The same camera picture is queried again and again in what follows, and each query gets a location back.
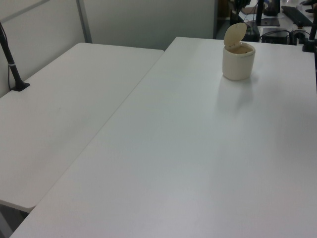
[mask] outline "cable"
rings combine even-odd
[[[290,32],[290,31],[288,31],[288,30],[270,31],[270,32],[267,32],[267,33],[265,33],[265,34],[261,35],[261,36],[260,36],[260,39],[262,39],[262,37],[263,37],[263,36],[271,35],[271,34],[273,34],[273,33],[277,33],[277,32],[288,32],[288,36],[287,36],[287,37],[289,37],[289,35],[291,34],[291,32]]]
[[[4,34],[5,41],[8,43],[8,39],[7,39],[7,37],[6,37],[6,33],[5,33],[5,31],[4,31],[4,28],[3,28],[2,24],[1,24],[1,22],[0,22],[0,28],[1,28],[1,31],[3,32],[3,34]]]
[[[251,10],[251,12],[253,12],[253,20],[254,20],[254,15],[255,15],[254,10],[255,10],[255,8],[257,7],[257,5],[258,5],[258,2],[257,2],[257,4],[256,4],[256,5],[252,8],[252,10]],[[251,13],[246,14],[246,16],[245,16],[244,19],[243,19],[243,22],[246,20],[247,16],[250,15],[250,14],[251,14]]]
[[[9,86],[9,90],[11,91],[11,87],[10,87],[10,66],[8,65],[8,86]]]

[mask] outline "black keyboard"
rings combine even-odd
[[[282,6],[282,9],[284,11],[284,14],[290,18],[294,24],[299,26],[299,23],[302,23],[302,26],[312,26],[312,22],[308,20],[307,17],[305,17],[304,14],[302,14],[300,11],[298,11],[297,8],[292,6]]]

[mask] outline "office desk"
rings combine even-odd
[[[251,44],[176,38],[12,238],[316,237],[314,55]]]
[[[301,0],[282,0],[281,1],[281,6],[292,6],[292,7],[296,7],[299,2],[302,2]],[[257,3],[257,1],[255,0],[251,0],[250,5],[248,5],[247,7],[253,7],[255,6]],[[312,13],[307,13],[305,12],[306,9],[311,9],[311,6],[302,6],[302,9],[300,10],[300,12],[306,16],[311,22],[313,21],[314,17]],[[279,20],[280,26],[259,26],[259,32],[260,35],[263,34],[263,28],[265,27],[269,27],[269,28],[285,28],[288,31],[293,31],[293,30],[298,30],[297,26],[293,23],[293,21],[287,17],[284,13],[283,13],[283,9],[280,9],[280,13],[278,14],[277,18]],[[242,19],[245,19],[246,15],[243,13],[239,13],[239,16]],[[265,16],[264,14],[262,14],[262,19],[263,18],[271,18],[269,16]],[[311,32],[311,27],[303,27],[301,30],[307,31],[308,33]]]
[[[30,212],[163,51],[78,44],[0,99],[0,204]]]

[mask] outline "white container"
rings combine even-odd
[[[230,80],[242,80],[250,77],[256,49],[240,42],[247,31],[245,23],[234,24],[224,35],[222,73]]]

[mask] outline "cream lid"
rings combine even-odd
[[[228,28],[224,35],[223,43],[225,46],[232,46],[240,42],[247,32],[247,25],[245,23],[237,23]]]

